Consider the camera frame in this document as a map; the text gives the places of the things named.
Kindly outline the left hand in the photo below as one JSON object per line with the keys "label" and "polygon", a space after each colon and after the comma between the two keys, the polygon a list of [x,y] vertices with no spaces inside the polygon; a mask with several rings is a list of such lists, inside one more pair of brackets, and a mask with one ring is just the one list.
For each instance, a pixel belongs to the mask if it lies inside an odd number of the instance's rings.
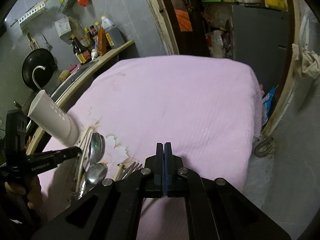
{"label": "left hand", "polygon": [[5,182],[5,189],[7,194],[12,198],[17,199],[22,197],[23,200],[27,200],[27,206],[29,209],[39,209],[43,204],[43,196],[41,192],[41,184],[38,176],[35,176],[30,182],[27,189],[20,185],[8,184]]}

